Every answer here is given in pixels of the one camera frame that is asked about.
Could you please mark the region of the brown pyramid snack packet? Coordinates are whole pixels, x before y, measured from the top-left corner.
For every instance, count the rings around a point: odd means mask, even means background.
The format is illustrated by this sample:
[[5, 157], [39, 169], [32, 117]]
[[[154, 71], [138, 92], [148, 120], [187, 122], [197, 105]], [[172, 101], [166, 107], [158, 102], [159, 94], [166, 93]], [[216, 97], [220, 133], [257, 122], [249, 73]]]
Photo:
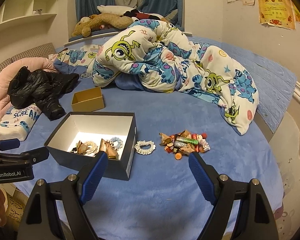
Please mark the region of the brown pyramid snack packet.
[[101, 139], [99, 151], [103, 151], [106, 153], [108, 159], [118, 159], [117, 150], [111, 145], [110, 142]]
[[171, 143], [172, 138], [169, 135], [166, 135], [164, 133], [159, 133], [161, 141], [160, 146], [166, 146], [167, 144]]
[[76, 154], [85, 155], [89, 147], [81, 141], [78, 141], [75, 147], [74, 152]]

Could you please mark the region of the cream crochet scrunchie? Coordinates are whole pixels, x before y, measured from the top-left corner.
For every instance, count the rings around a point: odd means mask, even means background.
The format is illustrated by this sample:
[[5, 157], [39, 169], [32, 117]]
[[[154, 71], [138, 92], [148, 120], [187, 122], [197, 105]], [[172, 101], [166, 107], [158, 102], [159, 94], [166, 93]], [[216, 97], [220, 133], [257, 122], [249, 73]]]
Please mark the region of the cream crochet scrunchie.
[[84, 142], [84, 144], [86, 144], [89, 147], [89, 149], [87, 150], [87, 153], [85, 155], [96, 154], [98, 152], [98, 146], [96, 145], [95, 142], [87, 141], [87, 142]]

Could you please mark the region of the light blue crochet scrunchie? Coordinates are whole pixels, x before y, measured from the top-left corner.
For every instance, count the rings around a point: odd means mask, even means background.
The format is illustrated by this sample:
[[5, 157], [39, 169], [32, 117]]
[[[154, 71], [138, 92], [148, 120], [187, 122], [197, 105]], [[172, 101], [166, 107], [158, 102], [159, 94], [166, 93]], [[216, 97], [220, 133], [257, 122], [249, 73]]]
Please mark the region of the light blue crochet scrunchie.
[[123, 140], [121, 140], [119, 137], [113, 137], [109, 140], [109, 144], [115, 150], [119, 150], [123, 146]]

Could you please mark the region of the scream print pillow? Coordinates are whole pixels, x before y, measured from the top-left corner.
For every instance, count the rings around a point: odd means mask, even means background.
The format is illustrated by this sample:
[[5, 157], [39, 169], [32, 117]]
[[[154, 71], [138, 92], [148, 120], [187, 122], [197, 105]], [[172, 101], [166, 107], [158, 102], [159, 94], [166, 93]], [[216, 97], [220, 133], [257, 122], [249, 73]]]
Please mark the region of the scream print pillow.
[[0, 140], [24, 141], [40, 115], [41, 110], [35, 104], [24, 109], [10, 107], [0, 121]]

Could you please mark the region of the orange round candy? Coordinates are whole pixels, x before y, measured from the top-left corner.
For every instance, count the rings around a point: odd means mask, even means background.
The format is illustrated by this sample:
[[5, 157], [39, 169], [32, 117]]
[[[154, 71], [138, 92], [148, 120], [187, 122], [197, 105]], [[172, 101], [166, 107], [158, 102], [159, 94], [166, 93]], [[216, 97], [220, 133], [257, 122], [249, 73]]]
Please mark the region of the orange round candy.
[[175, 159], [180, 160], [182, 158], [182, 154], [181, 153], [176, 153], [175, 154]]

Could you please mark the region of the pink quilted blanket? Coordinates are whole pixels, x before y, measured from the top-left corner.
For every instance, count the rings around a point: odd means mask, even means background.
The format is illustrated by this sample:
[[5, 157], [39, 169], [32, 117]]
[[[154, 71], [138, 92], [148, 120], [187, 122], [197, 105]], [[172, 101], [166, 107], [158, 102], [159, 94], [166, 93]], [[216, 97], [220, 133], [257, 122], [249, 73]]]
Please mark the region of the pink quilted blanket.
[[37, 69], [43, 69], [46, 72], [58, 72], [53, 66], [53, 61], [45, 57], [27, 57], [19, 59], [4, 68], [0, 72], [0, 121], [6, 111], [12, 106], [9, 96], [7, 95], [9, 83], [23, 66], [28, 67], [31, 72]]

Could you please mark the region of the green snack stick packet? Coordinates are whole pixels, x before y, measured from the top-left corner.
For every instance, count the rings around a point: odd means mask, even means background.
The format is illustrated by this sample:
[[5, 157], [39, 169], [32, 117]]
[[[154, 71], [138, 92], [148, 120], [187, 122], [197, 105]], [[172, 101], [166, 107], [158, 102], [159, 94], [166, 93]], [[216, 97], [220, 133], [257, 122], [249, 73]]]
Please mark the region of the green snack stick packet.
[[196, 139], [184, 138], [184, 137], [177, 137], [176, 141], [183, 142], [185, 144], [193, 144], [193, 145], [198, 145], [199, 143], [199, 141]]

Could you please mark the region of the dark open shoe box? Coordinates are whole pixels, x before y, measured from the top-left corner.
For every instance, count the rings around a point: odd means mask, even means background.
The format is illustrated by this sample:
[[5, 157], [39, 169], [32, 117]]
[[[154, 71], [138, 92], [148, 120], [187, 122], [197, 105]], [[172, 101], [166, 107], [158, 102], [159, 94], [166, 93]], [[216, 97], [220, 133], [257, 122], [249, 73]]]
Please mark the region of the dark open shoe box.
[[59, 165], [77, 171], [104, 151], [108, 158], [104, 176], [129, 180], [136, 135], [134, 113], [70, 112], [44, 146]]

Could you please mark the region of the black puffer jacket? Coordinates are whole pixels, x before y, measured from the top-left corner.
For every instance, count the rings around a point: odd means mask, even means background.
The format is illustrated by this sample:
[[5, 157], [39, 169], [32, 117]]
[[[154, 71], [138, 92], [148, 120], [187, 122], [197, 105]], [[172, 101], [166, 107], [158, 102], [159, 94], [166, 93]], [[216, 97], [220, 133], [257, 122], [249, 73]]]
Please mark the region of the black puffer jacket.
[[78, 74], [61, 74], [42, 69], [31, 72], [23, 66], [10, 81], [7, 94], [15, 108], [23, 109], [34, 103], [53, 121], [65, 115], [59, 98], [71, 92], [78, 80]]

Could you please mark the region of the white lace scrunchie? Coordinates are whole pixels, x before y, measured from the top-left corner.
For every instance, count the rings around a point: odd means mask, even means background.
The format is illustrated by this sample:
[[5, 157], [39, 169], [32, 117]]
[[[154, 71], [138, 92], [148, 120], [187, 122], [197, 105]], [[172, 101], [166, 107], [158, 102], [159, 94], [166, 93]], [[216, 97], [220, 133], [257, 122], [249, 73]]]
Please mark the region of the white lace scrunchie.
[[151, 140], [150, 141], [143, 140], [143, 141], [138, 141], [135, 144], [134, 149], [140, 155], [149, 155], [156, 149], [156, 145]]

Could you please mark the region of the small brown cardboard box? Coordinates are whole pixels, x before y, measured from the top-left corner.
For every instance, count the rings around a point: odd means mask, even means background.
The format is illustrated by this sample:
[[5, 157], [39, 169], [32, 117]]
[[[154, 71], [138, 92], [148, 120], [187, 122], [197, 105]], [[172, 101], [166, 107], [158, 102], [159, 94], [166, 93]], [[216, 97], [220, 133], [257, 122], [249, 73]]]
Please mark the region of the small brown cardboard box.
[[94, 87], [74, 93], [71, 106], [74, 112], [93, 112], [104, 109], [101, 88]]

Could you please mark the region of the monster cartoon comforter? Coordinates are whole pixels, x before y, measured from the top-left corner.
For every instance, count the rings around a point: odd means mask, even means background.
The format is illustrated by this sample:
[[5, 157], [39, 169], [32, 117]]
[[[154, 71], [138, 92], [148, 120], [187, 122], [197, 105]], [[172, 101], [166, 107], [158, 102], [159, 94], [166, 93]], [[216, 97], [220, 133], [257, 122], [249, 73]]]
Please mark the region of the monster cartoon comforter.
[[126, 90], [178, 91], [214, 103], [240, 135], [259, 103], [245, 67], [221, 48], [192, 42], [164, 21], [134, 22], [105, 42], [93, 63], [93, 83], [105, 87], [120, 75]]

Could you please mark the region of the brown teddy bear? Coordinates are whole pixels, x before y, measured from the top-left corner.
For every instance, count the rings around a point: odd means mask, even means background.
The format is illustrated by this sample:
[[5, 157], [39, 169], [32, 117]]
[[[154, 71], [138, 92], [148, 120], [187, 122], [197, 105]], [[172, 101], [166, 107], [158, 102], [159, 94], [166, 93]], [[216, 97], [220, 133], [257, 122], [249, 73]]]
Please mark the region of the brown teddy bear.
[[118, 16], [111, 13], [101, 13], [99, 15], [91, 15], [82, 18], [74, 28], [71, 36], [88, 37], [93, 31], [99, 30], [102, 25], [109, 25], [116, 29], [122, 30], [129, 27], [133, 23], [133, 19], [128, 16]]

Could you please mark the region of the yellow award certificate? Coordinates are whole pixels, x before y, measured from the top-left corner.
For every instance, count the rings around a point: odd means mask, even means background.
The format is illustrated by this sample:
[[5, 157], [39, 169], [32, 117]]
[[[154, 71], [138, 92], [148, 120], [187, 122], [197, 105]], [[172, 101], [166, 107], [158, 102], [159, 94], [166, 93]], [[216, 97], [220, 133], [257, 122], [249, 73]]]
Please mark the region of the yellow award certificate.
[[291, 0], [258, 0], [259, 23], [295, 30]]

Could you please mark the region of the white wall shelf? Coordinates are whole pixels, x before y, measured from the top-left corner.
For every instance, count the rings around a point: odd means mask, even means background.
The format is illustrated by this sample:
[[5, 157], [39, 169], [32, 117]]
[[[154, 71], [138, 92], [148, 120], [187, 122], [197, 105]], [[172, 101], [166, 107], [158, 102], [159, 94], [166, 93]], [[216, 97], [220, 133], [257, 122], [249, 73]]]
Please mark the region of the white wall shelf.
[[55, 18], [58, 0], [6, 0], [0, 7], [0, 32]]

